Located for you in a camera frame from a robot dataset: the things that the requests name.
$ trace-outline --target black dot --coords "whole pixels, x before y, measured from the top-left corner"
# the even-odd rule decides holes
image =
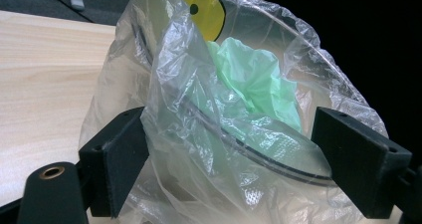
[[[199,10],[198,5],[196,5],[196,4],[190,5],[190,14],[191,15],[197,14],[198,10]]]

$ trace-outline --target crumpled green plastic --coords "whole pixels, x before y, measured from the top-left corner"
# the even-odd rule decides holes
[[[295,97],[297,84],[281,77],[278,58],[266,50],[254,50],[234,38],[221,46],[207,42],[217,77],[244,101],[248,112],[260,112],[301,132]]]

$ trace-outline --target clear plastic bag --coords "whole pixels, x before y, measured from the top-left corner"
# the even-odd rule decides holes
[[[116,221],[358,222],[362,215],[329,178],[309,137],[316,107],[348,113],[387,136],[381,118],[305,21],[262,0],[219,1],[225,20],[215,42],[234,38],[278,58],[280,76],[297,86],[302,132],[248,111],[217,78],[184,0],[130,0],[80,138],[82,146],[120,112],[145,106],[150,157]]]

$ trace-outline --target brass screw hole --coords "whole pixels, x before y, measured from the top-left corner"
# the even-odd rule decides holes
[[[62,175],[62,173],[64,173],[64,172],[65,172],[65,167],[63,167],[63,166],[50,167],[50,168],[44,170],[40,174],[40,178],[44,179],[44,180],[53,179],[55,177]]]

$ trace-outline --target black cable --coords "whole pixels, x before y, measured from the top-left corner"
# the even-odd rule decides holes
[[[88,18],[87,16],[83,15],[82,13],[76,11],[74,8],[72,8],[72,6],[68,5],[67,3],[65,3],[62,0],[57,0],[58,2],[62,3],[63,5],[65,5],[67,8],[71,9],[72,11],[74,11],[76,14],[80,15],[82,18],[86,19],[87,21],[91,22],[91,23],[95,23],[93,20],[91,20],[90,18]]]

